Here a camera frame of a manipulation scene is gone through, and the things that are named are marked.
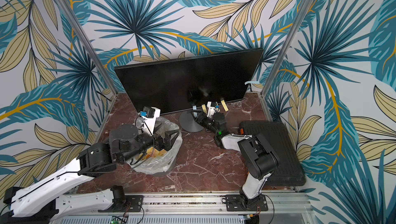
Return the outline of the yellow sticky note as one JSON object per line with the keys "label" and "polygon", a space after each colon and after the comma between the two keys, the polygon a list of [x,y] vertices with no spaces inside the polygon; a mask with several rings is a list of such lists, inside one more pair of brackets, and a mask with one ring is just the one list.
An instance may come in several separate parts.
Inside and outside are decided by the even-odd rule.
{"label": "yellow sticky note", "polygon": [[223,106],[224,111],[225,111],[225,112],[228,112],[229,109],[228,109],[228,107],[227,107],[227,105],[226,105],[226,103],[225,103],[225,100],[221,100],[221,104],[222,104],[222,106]]}
{"label": "yellow sticky note", "polygon": [[203,110],[204,113],[207,113],[207,108],[206,108],[205,104],[202,105],[202,110]]}

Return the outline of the blue sticky note bottom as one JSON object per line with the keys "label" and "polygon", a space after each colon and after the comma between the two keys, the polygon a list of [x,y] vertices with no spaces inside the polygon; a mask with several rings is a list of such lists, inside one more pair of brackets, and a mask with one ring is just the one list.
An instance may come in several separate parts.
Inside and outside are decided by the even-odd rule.
{"label": "blue sticky note bottom", "polygon": [[197,106],[194,105],[194,106],[192,107],[192,109],[193,109],[193,111],[192,111],[193,116],[194,116],[194,117],[197,117]]}

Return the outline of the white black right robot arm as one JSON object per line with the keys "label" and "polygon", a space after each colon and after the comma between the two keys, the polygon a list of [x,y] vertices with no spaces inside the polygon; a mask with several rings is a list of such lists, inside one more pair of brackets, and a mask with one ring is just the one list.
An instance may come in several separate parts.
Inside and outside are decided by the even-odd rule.
{"label": "white black right robot arm", "polygon": [[226,195],[224,200],[228,212],[267,210],[263,185],[279,166],[279,158],[261,133],[237,135],[229,132],[225,116],[215,112],[208,116],[204,111],[193,111],[194,121],[214,134],[215,144],[221,149],[239,151],[248,175],[238,195]]}

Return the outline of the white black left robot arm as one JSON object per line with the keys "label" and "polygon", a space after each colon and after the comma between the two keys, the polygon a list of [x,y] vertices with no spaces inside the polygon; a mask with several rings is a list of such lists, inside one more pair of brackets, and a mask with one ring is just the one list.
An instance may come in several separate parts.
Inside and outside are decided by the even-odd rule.
{"label": "white black left robot arm", "polygon": [[135,156],[144,157],[149,148],[170,149],[180,130],[141,132],[123,124],[111,130],[104,143],[97,143],[55,173],[26,188],[11,187],[4,196],[10,210],[1,214],[2,224],[48,224],[67,215],[81,212],[127,214],[139,212],[143,197],[128,197],[122,186],[91,194],[75,195],[68,191],[103,174],[112,174],[117,165],[129,163]]}

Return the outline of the round grey monitor stand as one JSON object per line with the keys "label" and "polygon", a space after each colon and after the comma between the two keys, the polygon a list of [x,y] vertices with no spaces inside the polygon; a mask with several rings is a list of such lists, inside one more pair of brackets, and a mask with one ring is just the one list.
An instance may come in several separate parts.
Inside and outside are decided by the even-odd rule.
{"label": "round grey monitor stand", "polygon": [[179,126],[186,132],[196,133],[202,131],[204,128],[200,126],[192,115],[191,111],[183,111],[178,119]]}

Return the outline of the pile of discarded sticky notes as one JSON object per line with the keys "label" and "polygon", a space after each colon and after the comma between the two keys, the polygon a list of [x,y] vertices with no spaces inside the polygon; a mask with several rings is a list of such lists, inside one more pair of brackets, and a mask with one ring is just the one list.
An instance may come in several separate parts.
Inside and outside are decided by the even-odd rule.
{"label": "pile of discarded sticky notes", "polygon": [[166,150],[162,149],[162,150],[157,150],[154,147],[149,148],[146,151],[146,155],[144,156],[144,159],[148,159],[148,158],[155,158],[155,157],[162,157],[167,153]]}

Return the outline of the black computer monitor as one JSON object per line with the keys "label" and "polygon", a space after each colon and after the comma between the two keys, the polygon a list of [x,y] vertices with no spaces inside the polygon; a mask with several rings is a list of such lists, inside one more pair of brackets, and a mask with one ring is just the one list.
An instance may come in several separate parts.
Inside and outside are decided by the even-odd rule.
{"label": "black computer monitor", "polygon": [[168,114],[208,101],[243,99],[253,78],[262,48],[201,55],[134,65],[114,71],[136,111],[156,107]]}

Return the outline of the clear plastic bin liner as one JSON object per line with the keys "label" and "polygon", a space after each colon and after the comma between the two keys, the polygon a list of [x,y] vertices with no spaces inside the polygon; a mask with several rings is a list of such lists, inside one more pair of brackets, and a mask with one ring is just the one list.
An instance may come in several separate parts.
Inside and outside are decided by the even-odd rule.
{"label": "clear plastic bin liner", "polygon": [[131,160],[134,171],[162,177],[170,173],[176,164],[176,157],[183,139],[179,126],[164,117],[156,120],[154,146]]}

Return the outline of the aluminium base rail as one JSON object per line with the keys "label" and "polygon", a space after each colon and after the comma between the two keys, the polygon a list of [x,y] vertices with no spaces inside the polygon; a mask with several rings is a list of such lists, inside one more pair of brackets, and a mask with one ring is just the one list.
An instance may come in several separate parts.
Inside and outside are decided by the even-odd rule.
{"label": "aluminium base rail", "polygon": [[237,206],[237,192],[142,193],[132,213],[71,214],[57,224],[316,224],[305,193],[263,191],[262,201],[248,210]]}

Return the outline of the aluminium frame post right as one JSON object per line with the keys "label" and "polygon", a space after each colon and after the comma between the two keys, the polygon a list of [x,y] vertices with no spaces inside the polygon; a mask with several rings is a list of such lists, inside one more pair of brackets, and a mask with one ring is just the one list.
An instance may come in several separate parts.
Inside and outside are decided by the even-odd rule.
{"label": "aluminium frame post right", "polygon": [[283,46],[281,47],[281,49],[277,55],[277,58],[272,66],[272,69],[266,79],[266,83],[265,83],[264,88],[261,92],[261,97],[263,99],[265,99],[267,94],[270,92],[270,87],[272,85],[272,82],[276,78],[277,72],[282,64],[282,61],[287,53],[287,50],[288,50],[294,36],[297,34],[308,10],[310,9],[310,5],[313,1],[314,0],[303,0],[302,1],[302,6],[299,9],[299,12],[297,12],[293,23],[291,24],[291,27],[290,27],[287,37],[283,43]]}

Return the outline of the aluminium frame post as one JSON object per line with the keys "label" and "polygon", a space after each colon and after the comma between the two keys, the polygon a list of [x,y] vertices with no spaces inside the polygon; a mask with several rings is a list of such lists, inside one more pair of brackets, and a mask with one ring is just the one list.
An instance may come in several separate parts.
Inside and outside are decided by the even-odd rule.
{"label": "aluminium frame post", "polygon": [[287,50],[288,50],[294,36],[297,34],[308,10],[310,9],[310,5],[313,1],[314,0],[303,0],[302,1],[302,6],[299,9],[299,12],[297,12],[293,23],[291,24],[291,27],[290,27],[287,37],[283,43],[283,46],[281,47],[281,49],[277,55],[277,58],[272,66],[272,69],[266,79],[266,83],[265,83],[264,88],[261,92],[261,97],[263,99],[265,99],[267,94],[270,92],[270,87],[272,85],[272,82],[276,78],[277,72],[282,64],[282,61],[287,53]]}
{"label": "aluminium frame post", "polygon": [[76,36],[79,38],[79,41],[85,47],[86,52],[91,57],[92,61],[97,67],[98,72],[102,75],[106,85],[111,90],[111,92],[116,96],[118,94],[118,90],[115,88],[113,81],[109,77],[106,72],[103,64],[101,63],[94,47],[92,46],[88,36],[84,32],[81,24],[79,23],[74,11],[71,8],[71,5],[67,3],[67,0],[55,0],[59,6],[59,8],[63,11],[66,19],[71,25],[71,28],[74,29]]}

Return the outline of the aluminium frame post left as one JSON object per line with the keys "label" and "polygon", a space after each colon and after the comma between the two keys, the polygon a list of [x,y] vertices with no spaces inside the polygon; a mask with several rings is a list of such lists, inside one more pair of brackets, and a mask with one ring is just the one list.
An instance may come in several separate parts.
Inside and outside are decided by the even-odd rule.
{"label": "aluminium frame post left", "polygon": [[111,92],[116,96],[118,94],[118,90],[115,88],[113,81],[109,77],[106,72],[103,64],[101,63],[94,47],[92,46],[88,36],[84,32],[81,24],[79,23],[74,11],[71,8],[71,5],[67,3],[67,0],[55,0],[59,6],[59,8],[63,11],[66,19],[71,25],[71,28],[74,29],[76,36],[79,38],[79,41],[85,47],[86,52],[91,57],[92,61],[97,67],[98,72],[102,75],[106,85],[111,90]]}

